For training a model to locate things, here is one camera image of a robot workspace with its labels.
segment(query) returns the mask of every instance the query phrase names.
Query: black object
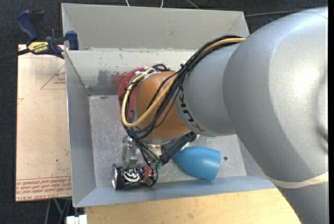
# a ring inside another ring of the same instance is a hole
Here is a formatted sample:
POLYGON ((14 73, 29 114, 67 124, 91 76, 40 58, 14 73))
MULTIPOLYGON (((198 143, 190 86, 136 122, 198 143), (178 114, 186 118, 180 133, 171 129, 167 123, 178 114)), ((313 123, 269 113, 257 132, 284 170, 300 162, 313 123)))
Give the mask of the black object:
POLYGON ((148 165, 140 168, 123 168, 113 164, 112 185, 115 190, 146 185, 153 186, 158 180, 157 169, 148 165))
POLYGON ((162 165, 169 162, 169 160, 178 153, 183 146, 196 139, 197 135, 194 132, 189 132, 179 138, 172 140, 161 146, 161 161, 162 165))

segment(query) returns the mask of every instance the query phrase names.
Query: wooden surface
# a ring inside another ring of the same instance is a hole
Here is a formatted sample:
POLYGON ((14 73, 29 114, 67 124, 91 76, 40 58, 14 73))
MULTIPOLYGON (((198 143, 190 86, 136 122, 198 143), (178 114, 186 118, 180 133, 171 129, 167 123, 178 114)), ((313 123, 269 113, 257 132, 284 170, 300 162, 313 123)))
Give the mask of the wooden surface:
POLYGON ((300 224, 275 188, 192 198, 87 207, 89 224, 300 224))

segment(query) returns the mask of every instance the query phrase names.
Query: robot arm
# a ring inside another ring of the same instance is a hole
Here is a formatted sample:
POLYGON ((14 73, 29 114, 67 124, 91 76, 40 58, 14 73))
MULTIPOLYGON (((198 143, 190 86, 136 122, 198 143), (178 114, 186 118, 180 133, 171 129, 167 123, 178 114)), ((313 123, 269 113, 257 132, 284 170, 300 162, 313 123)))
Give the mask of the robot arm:
POLYGON ((247 39, 211 41, 169 81, 162 72, 139 85, 133 120, 145 121, 123 124, 143 144, 237 133, 302 223, 328 223, 327 37, 328 7, 286 16, 247 39))

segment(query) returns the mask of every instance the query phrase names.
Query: blue object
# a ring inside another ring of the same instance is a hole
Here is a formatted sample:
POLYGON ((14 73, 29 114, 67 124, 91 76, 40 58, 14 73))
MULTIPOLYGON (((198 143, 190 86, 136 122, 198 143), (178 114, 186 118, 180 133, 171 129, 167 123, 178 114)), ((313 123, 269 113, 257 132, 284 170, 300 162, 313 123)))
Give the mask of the blue object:
POLYGON ((69 49, 77 51, 79 49, 79 41, 75 31, 68 31, 65 36, 69 42, 69 49))
POLYGON ((19 16, 16 17, 16 21, 20 29, 29 36, 32 42, 38 38, 38 34, 30 20, 30 10, 25 10, 19 16))
POLYGON ((205 147, 188 147, 179 151, 174 158, 191 175, 213 181, 221 161, 219 151, 205 147))

